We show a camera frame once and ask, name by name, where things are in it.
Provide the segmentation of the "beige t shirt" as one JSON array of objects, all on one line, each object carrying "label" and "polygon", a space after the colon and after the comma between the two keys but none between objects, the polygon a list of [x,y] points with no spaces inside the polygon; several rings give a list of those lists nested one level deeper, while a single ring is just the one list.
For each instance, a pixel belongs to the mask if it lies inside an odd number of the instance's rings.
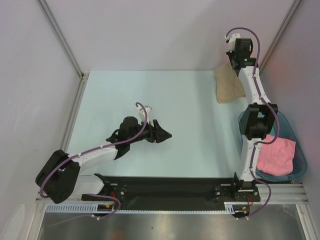
[{"label": "beige t shirt", "polygon": [[217,68],[214,71],[214,76],[216,80],[216,100],[219,104],[246,96],[243,84],[230,63]]}]

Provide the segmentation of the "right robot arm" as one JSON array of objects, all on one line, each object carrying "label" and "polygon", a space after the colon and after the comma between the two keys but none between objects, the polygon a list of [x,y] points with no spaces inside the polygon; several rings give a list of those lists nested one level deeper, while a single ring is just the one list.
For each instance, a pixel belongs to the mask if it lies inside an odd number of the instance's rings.
[{"label": "right robot arm", "polygon": [[235,33],[226,38],[229,61],[236,76],[243,85],[247,99],[247,108],[240,117],[239,131],[242,135],[240,166],[234,174],[234,185],[230,188],[231,196],[242,201],[253,192],[256,184],[256,167],[263,144],[274,124],[279,124],[278,106],[272,104],[265,94],[260,79],[257,59],[251,57],[253,41]]}]

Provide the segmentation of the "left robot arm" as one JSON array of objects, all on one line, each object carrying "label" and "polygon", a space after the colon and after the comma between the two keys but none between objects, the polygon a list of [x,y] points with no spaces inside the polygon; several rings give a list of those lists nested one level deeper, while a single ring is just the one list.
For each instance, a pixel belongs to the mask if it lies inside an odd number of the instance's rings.
[{"label": "left robot arm", "polygon": [[164,130],[156,119],[138,123],[137,118],[128,116],[98,147],[74,155],[62,149],[54,151],[35,178],[35,183],[40,187],[39,194],[60,204],[74,192],[81,172],[123,157],[133,143],[147,141],[159,144],[171,137],[172,134]]}]

